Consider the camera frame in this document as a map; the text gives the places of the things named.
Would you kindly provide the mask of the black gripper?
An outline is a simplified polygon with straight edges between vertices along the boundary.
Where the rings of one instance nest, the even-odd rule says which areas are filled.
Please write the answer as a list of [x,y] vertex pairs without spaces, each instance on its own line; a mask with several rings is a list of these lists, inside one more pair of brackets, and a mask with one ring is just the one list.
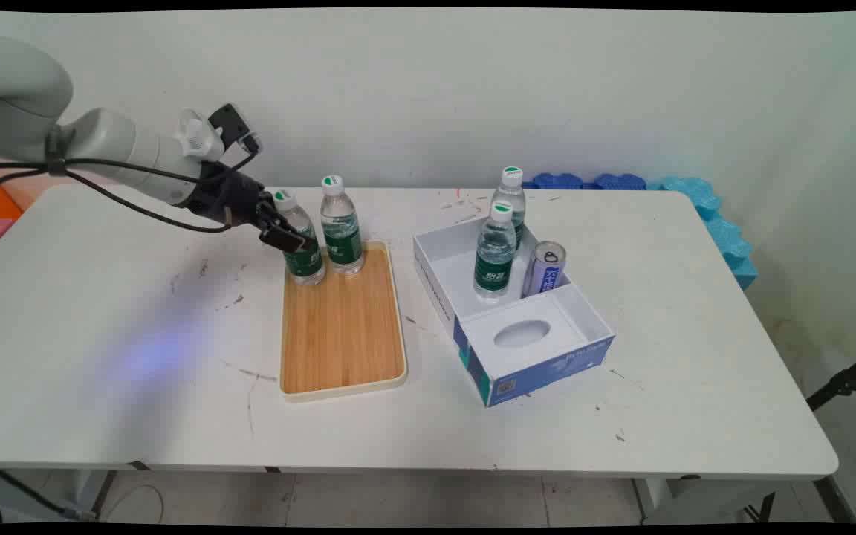
[[309,238],[295,230],[276,208],[274,195],[262,183],[223,163],[204,163],[200,183],[184,200],[184,207],[197,216],[223,224],[227,209],[231,226],[252,224],[259,228],[259,241],[283,253],[307,250]]

